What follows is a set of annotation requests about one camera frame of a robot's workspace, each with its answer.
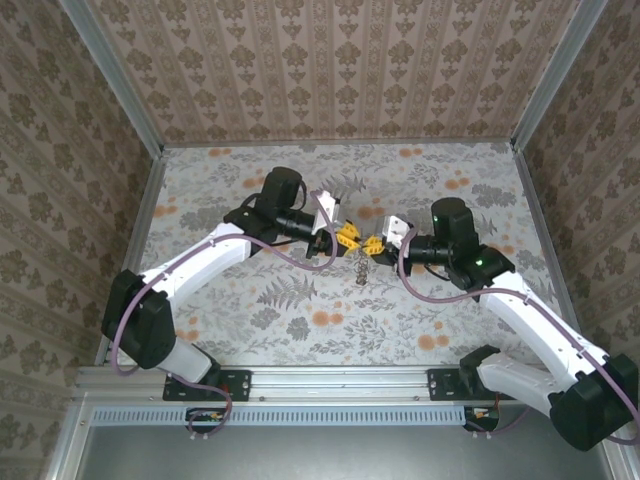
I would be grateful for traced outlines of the grey metal panel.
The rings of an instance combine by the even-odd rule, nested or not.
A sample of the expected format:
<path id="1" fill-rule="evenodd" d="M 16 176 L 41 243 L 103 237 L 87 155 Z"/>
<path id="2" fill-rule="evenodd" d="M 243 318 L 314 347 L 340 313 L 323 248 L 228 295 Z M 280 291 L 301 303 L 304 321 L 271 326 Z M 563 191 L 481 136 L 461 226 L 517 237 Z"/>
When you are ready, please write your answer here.
<path id="1" fill-rule="evenodd" d="M 611 480 L 529 419 L 491 439 L 452 427 L 234 427 L 202 440 L 176 427 L 100 427 L 79 480 Z"/>

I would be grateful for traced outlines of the thin aluminium wall rail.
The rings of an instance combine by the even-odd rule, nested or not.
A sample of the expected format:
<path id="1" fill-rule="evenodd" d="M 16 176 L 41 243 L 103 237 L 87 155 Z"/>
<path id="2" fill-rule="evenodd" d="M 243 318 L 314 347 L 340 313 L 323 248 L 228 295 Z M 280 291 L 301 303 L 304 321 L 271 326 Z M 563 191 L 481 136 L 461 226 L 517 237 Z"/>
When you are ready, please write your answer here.
<path id="1" fill-rule="evenodd" d="M 400 137 L 400 138 L 338 138 L 338 139 L 306 139 L 306 140 L 251 140 L 251 141 L 218 141 L 200 143 L 165 143 L 162 151 L 186 148 L 221 148 L 221 147 L 281 147 L 281 146 L 321 146 L 321 145 L 366 145 L 366 144 L 479 144 L 479 143 L 513 143 L 512 138 L 498 137 Z"/>

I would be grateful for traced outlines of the aluminium table side rail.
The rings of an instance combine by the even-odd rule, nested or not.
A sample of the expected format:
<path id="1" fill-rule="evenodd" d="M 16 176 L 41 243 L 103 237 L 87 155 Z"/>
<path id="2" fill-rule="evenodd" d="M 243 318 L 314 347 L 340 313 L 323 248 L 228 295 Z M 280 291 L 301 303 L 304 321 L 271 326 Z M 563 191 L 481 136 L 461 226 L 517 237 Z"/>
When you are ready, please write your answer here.
<path id="1" fill-rule="evenodd" d="M 556 298 L 562 313 L 562 318 L 577 332 L 581 332 L 578 318 L 576 316 L 571 297 L 566 286 L 561 266 L 556 255 L 551 235 L 549 233 L 544 212 L 539 202 L 535 186 L 522 151 L 516 147 L 512 148 L 514 161 L 523 186 L 524 194 L 527 198 L 531 211 L 533 223 L 540 241 L 541 250 L 544 255 L 551 283 L 554 287 Z"/>
<path id="2" fill-rule="evenodd" d="M 160 155 L 152 161 L 149 177 L 121 267 L 122 270 L 137 271 L 140 267 L 153 214 L 163 185 L 166 162 L 167 158 L 164 155 L 164 151 L 161 151 Z"/>

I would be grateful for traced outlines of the aluminium table edge rail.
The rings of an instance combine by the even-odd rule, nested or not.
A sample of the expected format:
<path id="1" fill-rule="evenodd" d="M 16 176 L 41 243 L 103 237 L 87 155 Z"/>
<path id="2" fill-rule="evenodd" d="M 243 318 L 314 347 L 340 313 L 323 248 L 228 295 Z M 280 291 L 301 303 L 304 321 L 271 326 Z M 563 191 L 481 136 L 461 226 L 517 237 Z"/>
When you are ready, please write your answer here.
<path id="1" fill-rule="evenodd" d="M 430 399 L 426 371 L 442 366 L 365 367 L 227 367 L 250 370 L 248 405 L 395 405 L 395 404 L 490 404 L 494 401 L 434 401 Z M 162 398 L 166 374 L 139 371 L 129 377 L 108 367 L 85 367 L 79 371 L 71 402 L 95 405 L 222 405 L 215 402 L 169 402 Z"/>

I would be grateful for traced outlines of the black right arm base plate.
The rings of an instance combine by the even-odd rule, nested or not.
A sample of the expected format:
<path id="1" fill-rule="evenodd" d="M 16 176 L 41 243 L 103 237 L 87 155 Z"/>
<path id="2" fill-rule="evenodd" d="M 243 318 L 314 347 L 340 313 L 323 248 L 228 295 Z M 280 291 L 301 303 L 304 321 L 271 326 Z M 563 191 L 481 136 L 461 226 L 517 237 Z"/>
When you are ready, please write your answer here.
<path id="1" fill-rule="evenodd" d="M 486 389 L 476 378 L 468 382 L 458 368 L 431 368 L 426 371 L 429 396 L 434 401 L 494 401 L 512 397 Z"/>

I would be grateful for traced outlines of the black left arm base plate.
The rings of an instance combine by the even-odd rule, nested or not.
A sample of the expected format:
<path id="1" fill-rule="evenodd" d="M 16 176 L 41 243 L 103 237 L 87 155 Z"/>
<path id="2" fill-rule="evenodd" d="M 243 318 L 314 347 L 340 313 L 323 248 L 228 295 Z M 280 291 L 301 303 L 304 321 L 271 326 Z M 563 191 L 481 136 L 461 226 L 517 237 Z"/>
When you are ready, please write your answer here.
<path id="1" fill-rule="evenodd" d="M 233 401 L 247 402 L 251 391 L 252 373 L 250 370 L 222 369 L 216 374 L 205 377 L 201 384 L 211 384 L 229 394 Z M 184 383 L 165 378 L 162 398 L 169 402 L 215 402 L 223 401 L 221 394 L 189 387 Z"/>

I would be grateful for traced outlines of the aluminium corner post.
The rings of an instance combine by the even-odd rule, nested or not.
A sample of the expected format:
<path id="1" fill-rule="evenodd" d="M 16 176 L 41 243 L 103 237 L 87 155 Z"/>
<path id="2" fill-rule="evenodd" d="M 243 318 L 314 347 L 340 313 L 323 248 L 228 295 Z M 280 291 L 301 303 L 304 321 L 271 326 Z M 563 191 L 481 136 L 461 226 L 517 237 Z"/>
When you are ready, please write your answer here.
<path id="1" fill-rule="evenodd" d="M 511 136 L 522 153 L 602 15 L 608 0 L 580 0 Z"/>
<path id="2" fill-rule="evenodd" d="M 94 62 L 113 91 L 153 161 L 162 157 L 164 141 L 129 80 L 124 61 L 112 48 L 87 0 L 59 0 Z"/>

